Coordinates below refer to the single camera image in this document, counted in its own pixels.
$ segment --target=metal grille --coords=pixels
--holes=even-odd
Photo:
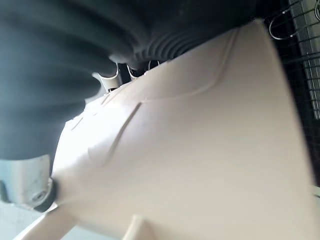
[[[265,24],[287,74],[320,185],[320,0],[281,0]]]

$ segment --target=beige plastic surface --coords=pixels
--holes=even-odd
[[[123,240],[319,240],[308,163],[276,51],[255,21],[69,122],[56,211]],[[45,239],[58,239],[56,224]]]

